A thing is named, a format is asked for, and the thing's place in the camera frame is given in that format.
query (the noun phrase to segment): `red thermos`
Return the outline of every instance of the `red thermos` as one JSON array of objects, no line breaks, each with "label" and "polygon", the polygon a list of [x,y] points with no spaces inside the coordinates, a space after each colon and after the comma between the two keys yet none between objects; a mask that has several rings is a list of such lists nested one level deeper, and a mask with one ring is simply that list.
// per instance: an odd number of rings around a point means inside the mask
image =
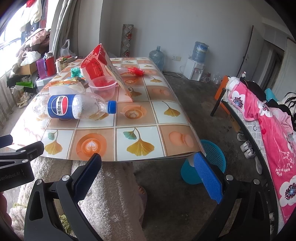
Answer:
[{"label": "red thermos", "polygon": [[55,64],[54,64],[54,55],[52,52],[48,52],[44,55],[44,61],[45,61],[45,70],[47,73],[47,76],[52,76],[57,73]]}]

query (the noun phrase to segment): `pepsi label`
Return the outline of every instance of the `pepsi label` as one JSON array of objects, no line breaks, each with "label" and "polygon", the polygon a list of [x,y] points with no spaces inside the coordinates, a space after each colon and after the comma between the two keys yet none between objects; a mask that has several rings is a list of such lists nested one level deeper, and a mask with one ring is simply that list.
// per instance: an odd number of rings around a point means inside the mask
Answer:
[{"label": "pepsi label", "polygon": [[47,105],[48,113],[51,118],[74,119],[72,103],[75,94],[72,95],[53,95]]}]

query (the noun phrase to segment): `person's hand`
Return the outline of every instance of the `person's hand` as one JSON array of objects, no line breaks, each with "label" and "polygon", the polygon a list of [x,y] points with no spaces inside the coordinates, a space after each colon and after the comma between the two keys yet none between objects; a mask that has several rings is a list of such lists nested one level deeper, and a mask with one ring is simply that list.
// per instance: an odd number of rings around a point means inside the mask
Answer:
[{"label": "person's hand", "polygon": [[7,213],[7,200],[3,195],[3,192],[0,192],[0,213],[6,220],[7,224],[11,226],[11,217]]}]

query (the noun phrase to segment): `blue bottle cap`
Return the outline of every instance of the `blue bottle cap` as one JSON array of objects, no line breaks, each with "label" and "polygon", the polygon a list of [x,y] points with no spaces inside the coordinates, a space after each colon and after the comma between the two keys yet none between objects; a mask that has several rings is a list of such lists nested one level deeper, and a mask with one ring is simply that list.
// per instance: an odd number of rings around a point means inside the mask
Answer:
[{"label": "blue bottle cap", "polygon": [[115,114],[116,113],[116,101],[109,100],[108,101],[108,114]]}]

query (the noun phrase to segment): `pepsi bottle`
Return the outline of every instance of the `pepsi bottle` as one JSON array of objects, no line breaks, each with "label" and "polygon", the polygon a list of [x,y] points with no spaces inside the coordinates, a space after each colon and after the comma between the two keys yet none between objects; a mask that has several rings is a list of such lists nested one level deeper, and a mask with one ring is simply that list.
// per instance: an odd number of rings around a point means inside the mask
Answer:
[{"label": "pepsi bottle", "polygon": [[116,113],[116,101],[85,92],[69,95],[39,95],[34,100],[33,111],[41,120],[87,119],[99,120],[104,114]]}]

